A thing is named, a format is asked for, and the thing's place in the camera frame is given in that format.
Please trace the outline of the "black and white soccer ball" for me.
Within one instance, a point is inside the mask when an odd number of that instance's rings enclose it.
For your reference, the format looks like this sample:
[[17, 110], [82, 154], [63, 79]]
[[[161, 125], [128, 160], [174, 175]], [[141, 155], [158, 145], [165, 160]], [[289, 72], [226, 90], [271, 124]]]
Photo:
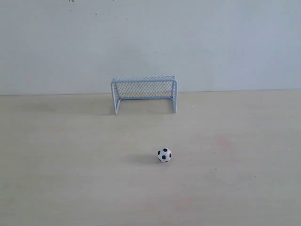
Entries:
[[169, 162], [172, 158], [172, 152], [169, 148], [162, 148], [158, 150], [158, 160], [160, 162]]

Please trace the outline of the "white miniature soccer goal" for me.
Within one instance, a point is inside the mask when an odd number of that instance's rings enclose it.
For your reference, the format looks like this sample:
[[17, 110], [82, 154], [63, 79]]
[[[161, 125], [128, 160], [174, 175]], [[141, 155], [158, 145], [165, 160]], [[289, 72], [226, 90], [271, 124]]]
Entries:
[[111, 81], [114, 113], [117, 114], [121, 101], [126, 100], [171, 100], [177, 112], [178, 82], [175, 76], [136, 78], [114, 78]]

